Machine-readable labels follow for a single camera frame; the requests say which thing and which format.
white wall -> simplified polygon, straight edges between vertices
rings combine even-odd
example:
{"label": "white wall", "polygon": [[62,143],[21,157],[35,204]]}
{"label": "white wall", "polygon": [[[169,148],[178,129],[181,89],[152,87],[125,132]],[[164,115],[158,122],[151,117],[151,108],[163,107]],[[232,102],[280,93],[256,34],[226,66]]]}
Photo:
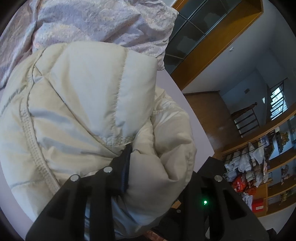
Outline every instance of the white wall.
{"label": "white wall", "polygon": [[296,38],[279,12],[276,13],[276,27],[270,48],[296,88]]}
{"label": "white wall", "polygon": [[284,69],[280,66],[270,49],[268,49],[259,59],[257,70],[269,87],[274,86],[287,77]]}
{"label": "white wall", "polygon": [[271,49],[268,49],[259,59],[257,63],[257,70],[260,72],[261,76],[269,87],[276,85],[277,83],[288,77],[288,79],[284,81],[285,100],[288,107],[295,103],[296,80],[290,79],[287,70],[283,67],[283,65],[280,63]]}
{"label": "white wall", "polygon": [[282,211],[258,219],[266,230],[274,229],[278,233],[288,221],[295,207],[296,203]]}
{"label": "white wall", "polygon": [[[250,91],[245,94],[244,91],[247,88],[250,89]],[[266,120],[266,104],[262,101],[263,97],[267,97],[266,83],[256,70],[226,94],[222,95],[222,99],[230,113],[257,102],[257,106],[254,107],[254,112],[261,126],[265,124]]]}
{"label": "white wall", "polygon": [[254,70],[258,58],[270,45],[276,25],[276,8],[263,0],[263,9],[264,13],[185,87],[183,93],[220,90],[223,95]]}

jacket hood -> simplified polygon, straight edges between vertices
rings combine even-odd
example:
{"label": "jacket hood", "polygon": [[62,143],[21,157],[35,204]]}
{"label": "jacket hood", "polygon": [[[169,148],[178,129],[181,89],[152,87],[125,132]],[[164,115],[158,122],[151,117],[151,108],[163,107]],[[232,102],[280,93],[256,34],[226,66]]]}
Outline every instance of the jacket hood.
{"label": "jacket hood", "polygon": [[93,175],[132,143],[129,189],[112,201],[117,238],[143,232],[189,182],[188,115],[155,87],[157,60],[102,42],[51,45],[15,67],[0,103],[0,160],[35,220],[73,174]]}

plastic bag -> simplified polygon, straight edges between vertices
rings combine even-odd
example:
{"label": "plastic bag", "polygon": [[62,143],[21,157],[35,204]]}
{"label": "plastic bag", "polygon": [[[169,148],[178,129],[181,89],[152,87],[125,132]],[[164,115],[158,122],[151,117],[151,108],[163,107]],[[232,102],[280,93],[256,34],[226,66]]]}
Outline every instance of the plastic bag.
{"label": "plastic bag", "polygon": [[255,158],[253,155],[254,151],[255,151],[255,147],[253,146],[253,144],[251,142],[249,142],[249,154],[251,157],[251,161],[253,163],[253,166],[256,166],[256,161],[255,161]]}
{"label": "plastic bag", "polygon": [[252,170],[252,167],[251,167],[251,164],[250,164],[250,155],[248,154],[248,149],[245,148],[243,151],[242,151],[242,156],[241,156],[241,159],[239,161],[239,167],[238,167],[238,170],[240,172],[244,172],[244,171],[250,171]]}
{"label": "plastic bag", "polygon": [[236,168],[238,168],[240,158],[241,158],[240,151],[237,151],[233,154],[232,160],[228,164],[224,165],[227,172],[231,172],[231,171],[235,170]]}
{"label": "plastic bag", "polygon": [[242,193],[242,200],[248,205],[248,207],[252,210],[253,203],[253,195],[249,195],[247,193]]}
{"label": "plastic bag", "polygon": [[237,172],[236,170],[233,170],[233,171],[224,173],[223,177],[226,181],[233,182],[233,180],[237,177]]}
{"label": "plastic bag", "polygon": [[264,146],[258,147],[254,152],[253,152],[253,157],[255,160],[258,162],[258,164],[262,164],[263,158],[264,158]]}
{"label": "plastic bag", "polygon": [[254,180],[254,179],[255,179],[255,174],[254,174],[254,172],[253,172],[253,171],[248,171],[248,172],[246,173],[246,179],[247,179],[248,182]]}
{"label": "plastic bag", "polygon": [[263,183],[268,182],[267,162],[263,158]]}
{"label": "plastic bag", "polygon": [[263,174],[261,172],[255,172],[256,182],[254,183],[255,187],[259,187],[261,182],[263,181]]}

metal railing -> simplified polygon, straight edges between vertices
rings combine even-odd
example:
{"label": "metal railing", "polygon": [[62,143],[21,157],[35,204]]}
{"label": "metal railing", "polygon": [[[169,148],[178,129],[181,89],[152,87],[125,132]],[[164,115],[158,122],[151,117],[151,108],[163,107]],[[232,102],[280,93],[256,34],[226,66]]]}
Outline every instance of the metal railing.
{"label": "metal railing", "polygon": [[[246,113],[251,112],[248,116],[246,116],[245,118],[243,118],[242,120],[235,122],[236,127],[241,135],[241,137],[243,137],[245,134],[247,134],[248,132],[250,132],[251,130],[256,129],[257,127],[260,127],[260,124],[258,122],[257,116],[254,112],[253,109],[250,109],[249,111],[247,111]],[[239,126],[239,124],[243,123],[246,120],[250,120],[247,124],[243,125],[243,126]],[[246,129],[246,127],[250,126],[252,123],[257,123],[257,125],[250,127],[249,129]]]}
{"label": "metal railing", "polygon": [[272,86],[270,88],[271,91],[271,110],[270,110],[270,115],[271,115],[271,120],[277,118],[279,115],[281,115],[284,111],[288,109],[285,96],[284,96],[284,91],[285,91],[285,86],[284,86],[284,81],[288,79],[285,78],[281,82],[277,83],[276,85]]}

staircase railing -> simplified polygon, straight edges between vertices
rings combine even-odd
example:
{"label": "staircase railing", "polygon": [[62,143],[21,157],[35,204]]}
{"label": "staircase railing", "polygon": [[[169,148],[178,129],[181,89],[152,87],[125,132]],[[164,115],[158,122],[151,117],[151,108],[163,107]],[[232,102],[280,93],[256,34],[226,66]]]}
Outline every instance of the staircase railing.
{"label": "staircase railing", "polygon": [[267,111],[267,115],[270,114],[270,120],[277,118],[280,114],[288,109],[284,96],[284,81],[286,79],[288,78],[285,78],[270,88],[269,95],[271,99],[269,101],[271,102],[268,102],[268,109],[270,109],[270,113]]}
{"label": "staircase railing", "polygon": [[243,137],[248,132],[260,127],[260,124],[258,122],[257,116],[256,116],[253,108],[246,111],[241,116],[235,118],[234,122],[236,124],[236,127],[237,127],[241,137]]}

